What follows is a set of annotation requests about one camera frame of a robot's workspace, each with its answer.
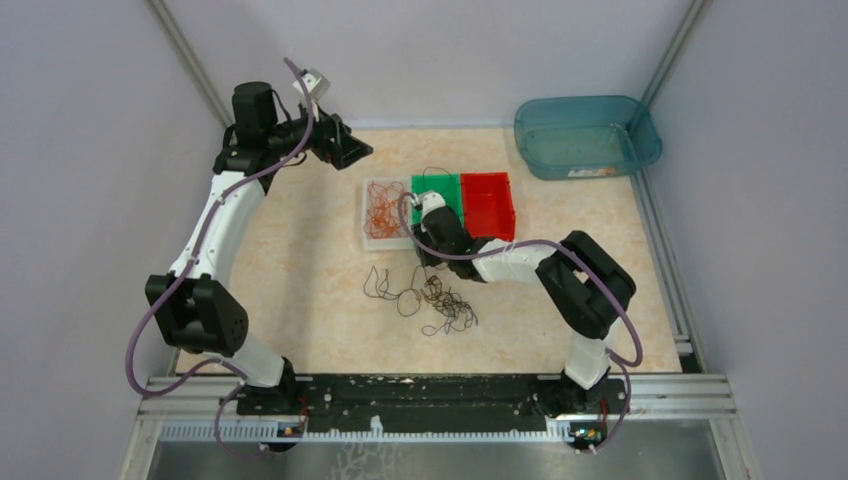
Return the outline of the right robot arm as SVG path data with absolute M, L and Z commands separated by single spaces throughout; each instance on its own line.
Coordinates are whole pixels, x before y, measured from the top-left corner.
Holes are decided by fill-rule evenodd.
M 405 230 L 426 266 L 445 264 L 459 278 L 479 283 L 544 289 L 572 330 L 561 380 L 538 394 L 544 412 L 588 412 L 601 401 L 611 364 L 642 363 L 643 346 L 627 314 L 635 281 L 587 233 L 573 231 L 560 242 L 476 238 L 449 207 Z

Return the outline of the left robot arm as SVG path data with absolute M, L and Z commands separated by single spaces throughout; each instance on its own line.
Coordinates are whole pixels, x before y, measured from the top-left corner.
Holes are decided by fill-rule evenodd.
M 291 361 L 250 334 L 248 313 L 228 289 L 250 219 L 277 171 L 295 158 L 312 153 L 342 170 L 373 152 L 320 107 L 327 80 L 309 70 L 293 86 L 301 96 L 297 119 L 269 83 L 235 87 L 235 121 L 224 131 L 201 217 L 169 272 L 145 285 L 167 345 L 236 369 L 244 383 L 235 396 L 241 415 L 296 413 L 304 402 Z

